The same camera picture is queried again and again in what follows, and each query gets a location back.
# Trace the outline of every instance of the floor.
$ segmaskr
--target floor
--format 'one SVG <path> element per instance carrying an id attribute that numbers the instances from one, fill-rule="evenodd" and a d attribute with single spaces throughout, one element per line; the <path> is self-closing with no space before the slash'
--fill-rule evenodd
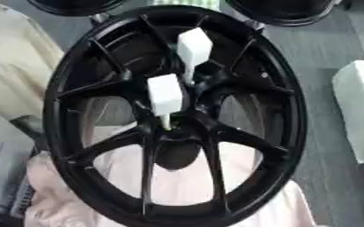
<path id="1" fill-rule="evenodd" d="M 51 16 L 26 0 L 0 2 L 37 20 L 64 50 L 90 28 L 87 19 Z M 133 0 L 117 11 L 142 2 Z M 338 68 L 364 59 L 364 0 L 356 2 L 350 12 L 336 8 L 309 27 L 268 27 L 265 33 L 296 71 L 308 105 L 309 135 L 295 179 L 317 222 L 334 227 L 364 227 L 364 166 L 355 162 L 331 87 Z"/>

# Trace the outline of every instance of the black wheel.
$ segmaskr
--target black wheel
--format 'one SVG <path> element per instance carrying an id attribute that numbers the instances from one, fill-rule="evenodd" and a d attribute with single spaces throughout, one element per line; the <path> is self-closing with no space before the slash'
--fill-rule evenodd
<path id="1" fill-rule="evenodd" d="M 328 16 L 334 0 L 226 0 L 246 17 L 259 22 L 284 27 L 313 24 Z"/>
<path id="2" fill-rule="evenodd" d="M 107 12 L 127 0 L 28 0 L 39 10 L 67 17 L 86 17 Z"/>
<path id="3" fill-rule="evenodd" d="M 184 67 L 174 46 L 178 35 L 201 27 L 214 42 L 211 60 L 197 69 L 196 86 L 184 86 L 186 106 L 165 131 L 152 115 L 146 79 Z M 231 95 L 254 98 L 277 113 L 259 136 L 218 120 Z M 80 137 L 84 100 L 127 100 L 137 126 L 95 145 Z M 68 186 L 102 215 L 127 226 L 228 226 L 254 214 L 293 175 L 305 146 L 306 111 L 297 78 L 282 55 L 257 31 L 219 12 L 188 6 L 156 6 L 126 12 L 85 35 L 63 58 L 51 79 L 44 127 L 51 155 Z M 263 161 L 226 193 L 218 143 L 253 147 Z M 153 168 L 164 147 L 198 145 L 212 176 L 212 200 L 173 207 L 151 200 Z M 99 155 L 126 145 L 143 148 L 142 193 L 135 198 L 110 184 L 94 167 Z"/>

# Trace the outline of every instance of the black spoke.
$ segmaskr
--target black spoke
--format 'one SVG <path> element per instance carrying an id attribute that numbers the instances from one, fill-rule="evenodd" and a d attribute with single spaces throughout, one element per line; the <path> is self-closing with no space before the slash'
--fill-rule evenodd
<path id="1" fill-rule="evenodd" d="M 277 85 L 264 83 L 264 82 L 257 82 L 250 80 L 250 78 L 236 78 L 230 81 L 230 86 L 238 90 L 239 92 L 250 92 L 262 95 L 270 95 L 277 98 L 280 97 L 290 97 L 294 95 L 294 91 L 286 88 L 282 88 Z"/>
<path id="2" fill-rule="evenodd" d="M 152 179 L 155 162 L 154 136 L 146 135 L 143 143 L 143 169 L 141 189 L 141 213 L 143 216 L 150 214 L 152 206 Z"/>
<path id="3" fill-rule="evenodd" d="M 137 121 L 141 121 L 145 117 L 152 115 L 150 101 L 145 94 L 128 93 L 128 95 L 123 97 L 131 105 L 132 112 Z"/>
<path id="4" fill-rule="evenodd" d="M 214 90 L 202 99 L 201 108 L 212 118 L 217 119 L 220 115 L 222 104 L 232 94 L 233 91 L 229 89 Z"/>
<path id="5" fill-rule="evenodd" d="M 222 125 L 219 121 L 214 120 L 211 116 L 201 111 L 192 111 L 187 117 L 201 126 L 198 129 L 200 129 L 202 135 L 207 135 L 210 131 L 218 129 Z"/>
<path id="6" fill-rule="evenodd" d="M 64 129 L 67 140 L 75 148 L 76 151 L 83 150 L 83 141 L 80 133 L 80 122 L 83 117 L 83 112 L 79 109 L 69 107 L 66 113 L 65 123 L 67 124 Z"/>
<path id="7" fill-rule="evenodd" d="M 119 82 L 96 82 L 73 90 L 68 90 L 58 95 L 59 99 L 66 98 L 92 98 L 104 97 L 112 94 L 111 91 L 119 87 Z"/>
<path id="8" fill-rule="evenodd" d="M 172 46 L 170 42 L 167 40 L 165 35 L 161 33 L 161 31 L 155 27 L 155 25 L 150 22 L 147 15 L 140 16 L 142 21 L 145 23 L 146 27 L 149 29 L 150 33 L 152 34 L 152 37 L 157 41 L 163 48 L 165 48 L 167 51 L 174 52 L 172 49 Z"/>
<path id="9" fill-rule="evenodd" d="M 202 23 L 207 20 L 210 16 L 209 15 L 204 15 L 204 16 L 199 16 L 199 20 L 197 21 L 197 23 L 195 24 L 195 27 L 200 27 L 202 25 Z"/>
<path id="10" fill-rule="evenodd" d="M 139 144 L 140 141 L 141 135 L 138 127 L 135 127 L 84 148 L 79 153 L 68 156 L 67 161 L 71 164 L 89 166 L 102 153 L 110 152 L 126 145 Z"/>
<path id="11" fill-rule="evenodd" d="M 219 137 L 224 142 L 255 148 L 264 155 L 265 161 L 269 161 L 273 164 L 281 163 L 289 157 L 288 149 L 271 145 L 263 138 L 226 125 L 219 128 Z"/>
<path id="12" fill-rule="evenodd" d="M 129 69 L 127 69 L 125 67 L 125 65 L 123 65 L 121 62 L 119 62 L 118 60 L 116 60 L 111 54 L 110 52 L 106 49 L 105 46 L 103 46 L 102 44 L 100 44 L 98 42 L 98 40 L 96 39 L 91 39 L 91 43 L 92 45 L 98 49 L 98 51 L 100 51 L 100 53 L 103 55 L 103 57 L 105 58 L 105 60 L 107 61 L 107 63 L 113 68 L 113 70 L 115 71 L 116 74 L 126 74 L 128 76 L 131 75 L 131 72 Z"/>
<path id="13" fill-rule="evenodd" d="M 214 201 L 217 205 L 222 207 L 224 214 L 228 214 L 230 209 L 226 197 L 218 141 L 215 136 L 209 135 L 202 146 L 207 157 L 207 162 L 209 163 L 212 182 L 214 184 Z"/>
<path id="14" fill-rule="evenodd" d="M 250 36 L 248 38 L 247 43 L 245 44 L 244 48 L 241 50 L 241 52 L 239 53 L 239 55 L 237 55 L 236 59 L 233 61 L 233 64 L 230 66 L 230 71 L 233 72 L 234 69 L 236 68 L 236 66 L 240 63 L 240 61 L 242 60 L 242 58 L 244 57 L 244 55 L 247 52 L 247 49 L 254 43 L 255 39 L 254 37 Z"/>

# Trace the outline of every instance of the white box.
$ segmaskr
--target white box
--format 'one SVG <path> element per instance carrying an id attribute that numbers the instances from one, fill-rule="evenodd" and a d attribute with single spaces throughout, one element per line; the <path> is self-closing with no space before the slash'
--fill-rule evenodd
<path id="1" fill-rule="evenodd" d="M 198 27 L 179 35 L 178 55 L 187 67 L 196 67 L 209 60 L 212 45 L 212 41 Z"/>
<path id="2" fill-rule="evenodd" d="M 336 100 L 358 163 L 364 163 L 364 60 L 352 62 L 333 78 Z"/>
<path id="3" fill-rule="evenodd" d="M 181 110 L 183 94 L 175 74 L 150 78 L 147 84 L 155 116 L 172 114 Z"/>

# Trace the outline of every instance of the wheel rim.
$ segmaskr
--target wheel rim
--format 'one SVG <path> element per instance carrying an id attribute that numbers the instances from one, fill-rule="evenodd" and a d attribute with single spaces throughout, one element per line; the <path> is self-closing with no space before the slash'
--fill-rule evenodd
<path id="1" fill-rule="evenodd" d="M 191 105 L 174 116 L 175 122 L 181 123 L 181 129 L 191 126 L 190 136 L 184 137 L 184 141 L 198 143 L 206 153 L 215 182 L 214 198 L 193 206 L 160 206 L 150 200 L 155 147 L 175 143 L 178 139 L 163 131 L 151 114 L 145 78 L 168 73 L 181 75 L 183 64 L 173 50 L 176 35 L 181 30 L 199 26 L 209 36 L 219 34 L 241 49 L 227 64 L 212 59 L 198 69 L 204 72 L 204 76 L 198 76 L 198 86 L 194 90 L 186 88 Z M 166 57 L 159 58 L 158 67 L 149 70 L 150 73 L 137 77 L 137 70 L 132 69 L 131 63 L 135 61 L 120 61 L 114 57 L 113 50 L 122 51 L 121 46 L 142 34 L 153 38 L 158 51 Z M 247 69 L 242 63 L 251 55 L 264 64 L 272 81 L 239 75 L 239 68 Z M 90 72 L 87 60 L 94 56 L 107 63 L 109 71 L 113 72 L 110 80 L 95 81 L 98 78 L 85 76 Z M 215 119 L 221 105 L 219 100 L 235 92 L 259 94 L 279 104 L 283 116 L 279 142 L 270 143 Z M 77 104 L 85 98 L 106 95 L 129 101 L 138 126 L 84 148 L 78 121 L 82 113 L 77 110 Z M 252 215 L 291 178 L 304 149 L 306 124 L 305 101 L 297 79 L 270 42 L 224 14 L 187 6 L 156 6 L 126 12 L 89 32 L 59 64 L 47 90 L 44 107 L 46 135 L 62 178 L 89 206 L 127 226 L 227 226 Z M 214 146 L 221 141 L 254 147 L 265 157 L 256 172 L 227 195 L 218 148 Z M 144 149 L 141 199 L 115 188 L 92 164 L 98 155 L 130 144 L 142 145 Z"/>
<path id="2" fill-rule="evenodd" d="M 123 4 L 127 0 L 97 0 L 97 1 L 64 1 L 56 0 L 28 0 L 39 10 L 59 16 L 84 17 L 107 12 Z"/>
<path id="3" fill-rule="evenodd" d="M 310 25 L 322 20 L 329 15 L 334 7 L 332 0 L 313 0 L 306 2 L 307 6 L 300 6 L 300 1 L 283 2 L 283 8 L 292 12 L 282 10 L 279 1 L 270 1 L 267 6 L 260 1 L 226 0 L 234 9 L 248 18 L 272 24 L 275 26 L 298 27 Z"/>

